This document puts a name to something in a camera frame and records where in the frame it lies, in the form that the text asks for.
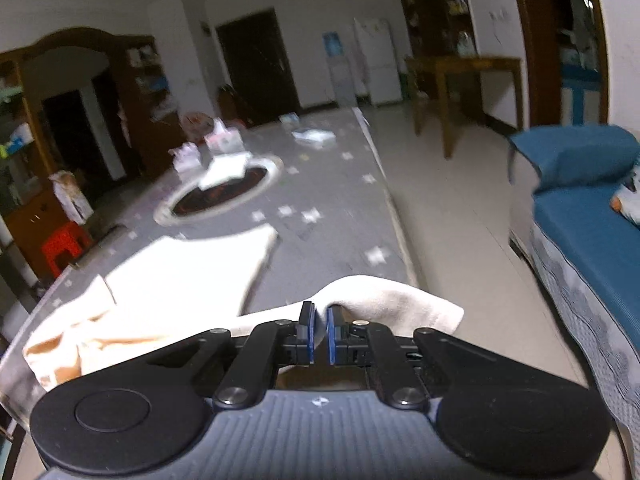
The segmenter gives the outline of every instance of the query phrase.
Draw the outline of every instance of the white towel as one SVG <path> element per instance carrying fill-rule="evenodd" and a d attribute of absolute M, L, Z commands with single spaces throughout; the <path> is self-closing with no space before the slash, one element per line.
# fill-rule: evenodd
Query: white towel
<path fill-rule="evenodd" d="M 24 357 L 50 390 L 211 328 L 239 336 L 269 320 L 298 320 L 302 301 L 240 316 L 275 238 L 265 225 L 213 240 L 158 240 L 44 320 Z M 191 280 L 199 286 L 190 286 Z M 202 293 L 203 283 L 210 294 Z M 316 344 L 324 337 L 327 308 L 335 303 L 354 319 L 386 324 L 400 336 L 412 336 L 421 326 L 452 333 L 463 316 L 449 301 L 372 276 L 341 278 L 309 299 L 319 314 Z"/>
<path fill-rule="evenodd" d="M 227 180 L 244 177 L 246 164 L 251 157 L 250 152 L 215 156 L 209 164 L 207 173 L 198 181 L 198 187 L 205 190 Z"/>

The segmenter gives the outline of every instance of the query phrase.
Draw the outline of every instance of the clutter on floor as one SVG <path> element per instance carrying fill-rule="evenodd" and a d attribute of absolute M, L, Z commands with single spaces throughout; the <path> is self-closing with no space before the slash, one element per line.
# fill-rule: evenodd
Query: clutter on floor
<path fill-rule="evenodd" d="M 293 138 L 301 146 L 308 146 L 314 150 L 326 150 L 335 146 L 335 134 L 327 130 L 319 130 L 318 128 L 300 128 L 294 130 Z"/>
<path fill-rule="evenodd" d="M 281 115 L 279 120 L 285 130 L 294 130 L 300 126 L 300 117 L 294 112 Z"/>
<path fill-rule="evenodd" d="M 52 181 L 53 193 L 69 220 L 84 225 L 94 210 L 80 190 L 73 173 L 59 171 L 49 175 L 49 180 Z"/>
<path fill-rule="evenodd" d="M 240 130 L 227 128 L 220 119 L 214 119 L 213 130 L 205 135 L 204 140 L 209 151 L 214 155 L 244 152 Z"/>

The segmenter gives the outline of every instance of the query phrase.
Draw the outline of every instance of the wooden table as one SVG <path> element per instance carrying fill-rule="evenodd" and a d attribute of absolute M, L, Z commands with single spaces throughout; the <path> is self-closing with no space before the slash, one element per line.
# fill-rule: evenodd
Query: wooden table
<path fill-rule="evenodd" d="M 418 73 L 432 73 L 436 76 L 438 86 L 438 101 L 440 108 L 440 121 L 442 122 L 442 145 L 445 158 L 450 158 L 453 153 L 453 131 L 449 122 L 449 91 L 447 90 L 447 74 L 460 74 L 465 72 L 507 71 L 513 74 L 513 84 L 516 92 L 516 113 L 518 117 L 518 129 L 523 129 L 522 120 L 522 74 L 520 72 L 520 59 L 517 57 L 408 57 L 406 66 L 409 71 L 409 92 L 414 111 L 414 129 L 417 136 L 422 128 L 422 111 L 418 99 Z"/>

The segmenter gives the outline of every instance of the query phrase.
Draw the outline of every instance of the white refrigerator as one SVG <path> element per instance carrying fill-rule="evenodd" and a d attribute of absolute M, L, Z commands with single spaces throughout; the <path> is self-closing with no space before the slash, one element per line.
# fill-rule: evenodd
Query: white refrigerator
<path fill-rule="evenodd" d="M 385 20 L 354 20 L 355 35 L 362 55 L 371 103 L 379 105 L 402 100 L 396 51 Z"/>

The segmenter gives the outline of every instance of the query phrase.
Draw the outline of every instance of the doorway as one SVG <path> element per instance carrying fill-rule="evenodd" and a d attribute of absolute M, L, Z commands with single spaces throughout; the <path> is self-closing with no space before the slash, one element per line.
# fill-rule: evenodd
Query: doorway
<path fill-rule="evenodd" d="M 123 133 L 105 53 L 60 46 L 27 60 L 24 80 L 59 169 L 75 174 L 89 202 L 140 174 Z"/>
<path fill-rule="evenodd" d="M 113 180 L 92 133 L 80 91 L 49 97 L 42 107 L 66 169 L 76 175 L 87 199 L 94 201 L 113 187 Z"/>
<path fill-rule="evenodd" d="M 256 123 L 300 110 L 274 9 L 225 23 L 216 31 L 234 90 Z"/>
<path fill-rule="evenodd" d="M 607 123 L 607 47 L 599 0 L 517 0 L 530 125 Z"/>

